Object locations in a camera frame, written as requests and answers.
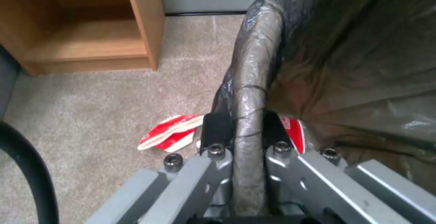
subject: black plastic sheet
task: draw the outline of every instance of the black plastic sheet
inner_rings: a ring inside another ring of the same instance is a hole
[[[436,0],[256,0],[212,108],[235,128],[236,213],[264,210],[267,108],[436,193],[435,88]]]

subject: black cable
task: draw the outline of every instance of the black cable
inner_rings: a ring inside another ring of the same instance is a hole
[[[23,172],[35,199],[40,224],[58,224],[59,211],[55,188],[41,156],[17,130],[0,121],[0,149],[5,151]]]

